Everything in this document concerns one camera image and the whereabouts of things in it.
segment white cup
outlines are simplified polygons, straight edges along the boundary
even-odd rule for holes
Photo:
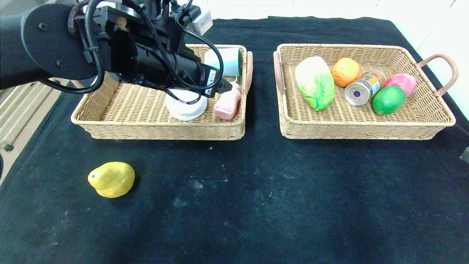
[[[241,75],[241,51],[237,47],[219,48],[221,58],[223,59],[223,76],[240,76]],[[213,50],[205,52],[205,64],[220,69],[218,57]]]

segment green lime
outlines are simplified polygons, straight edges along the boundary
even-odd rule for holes
[[[406,99],[406,93],[396,85],[383,87],[373,98],[373,110],[378,115],[394,113]]]

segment label sticker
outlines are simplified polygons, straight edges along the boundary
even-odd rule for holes
[[[210,70],[210,73],[208,75],[208,80],[207,80],[207,85],[210,85],[213,83],[213,81],[215,80],[215,75],[217,75],[217,71],[215,70]],[[212,89],[213,88],[210,88],[210,89],[207,89],[205,91],[205,94],[206,95],[210,95],[212,93]]]

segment green vegetable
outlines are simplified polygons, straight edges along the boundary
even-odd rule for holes
[[[325,109],[334,100],[334,79],[321,57],[309,57],[302,61],[296,67],[295,77],[301,95],[316,111]]]

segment wooden basket handle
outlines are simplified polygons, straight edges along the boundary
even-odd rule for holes
[[[425,66],[429,61],[433,60],[434,58],[443,58],[443,59],[445,59],[445,61],[449,64],[449,66],[451,67],[451,70],[453,71],[453,76],[451,76],[451,79],[449,80],[449,82],[437,91],[437,93],[439,95],[444,95],[446,93],[446,91],[448,91],[448,89],[451,86],[453,86],[453,84],[458,79],[458,75],[459,75],[458,65],[456,65],[456,63],[454,62],[454,60],[450,56],[448,56],[446,54],[443,54],[443,53],[438,53],[438,54],[434,54],[434,55],[424,59],[423,61],[417,63],[417,66],[419,68],[421,68],[421,67]]]
[[[280,53],[275,51],[273,53],[273,69],[275,73],[275,83],[280,94],[285,94],[285,80],[283,79],[282,66],[280,65]]]
[[[249,89],[251,88],[251,84],[252,84],[252,71],[254,70],[253,68],[253,63],[254,63],[254,57],[253,57],[253,54],[252,54],[252,51],[248,51],[247,53],[247,62],[246,62],[246,95],[248,94],[249,92]]]

